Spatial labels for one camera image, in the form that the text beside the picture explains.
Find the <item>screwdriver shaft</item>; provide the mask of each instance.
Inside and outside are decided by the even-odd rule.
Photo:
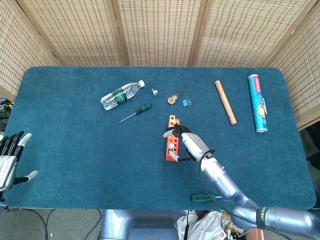
[[[124,120],[127,120],[128,118],[131,118],[133,115],[135,115],[136,113],[134,113],[134,114],[131,114],[130,116],[128,116],[128,117],[126,117],[125,119],[123,119],[123,120],[121,120],[120,122],[118,122],[118,124],[119,123],[122,123]]]

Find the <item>wicker screen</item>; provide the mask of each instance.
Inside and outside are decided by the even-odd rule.
[[[213,0],[196,66],[257,67],[308,0]]]
[[[200,0],[118,0],[132,66],[186,66]]]
[[[56,62],[8,0],[0,1],[0,25],[0,92],[14,101],[28,68]]]
[[[19,0],[65,65],[120,66],[109,0]]]
[[[319,23],[320,10],[293,37],[284,51],[271,64],[279,68],[285,76],[297,119],[320,106]]]

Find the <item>green screwdriver handle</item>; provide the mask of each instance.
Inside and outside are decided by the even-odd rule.
[[[138,110],[135,111],[135,114],[140,114],[142,112],[145,112],[147,110],[149,110],[150,108],[152,107],[152,104],[151,103],[148,103],[146,105],[143,105],[143,107],[139,108]]]

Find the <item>table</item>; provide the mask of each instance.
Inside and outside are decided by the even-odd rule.
[[[266,133],[255,132],[251,74],[259,75],[265,98]],[[136,96],[104,110],[101,97],[139,80],[145,87]],[[234,126],[215,80],[221,80],[237,119]],[[178,103],[168,105],[168,97],[179,91]],[[183,99],[192,105],[183,107]],[[147,103],[152,103],[149,111],[117,124]],[[31,208],[215,208],[190,200],[204,193],[197,162],[165,161],[162,135],[169,115],[214,148],[214,157],[260,206],[309,209],[315,203],[288,89],[276,68],[71,66],[32,67],[23,76],[5,133],[32,133],[17,176],[39,173],[31,182],[13,186],[6,203]],[[180,154],[184,151],[180,144]]]

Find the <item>screwdriver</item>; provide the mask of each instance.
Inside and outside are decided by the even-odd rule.
[[[136,114],[139,115],[140,113],[143,113],[143,112],[149,110],[151,107],[152,107],[151,103],[143,105],[143,107],[140,107],[138,110],[136,110],[134,114],[131,114],[130,116],[128,116],[125,119],[121,120],[120,122],[118,122],[118,124],[122,123],[124,120],[127,120],[128,118],[131,118],[133,115],[136,115]]]

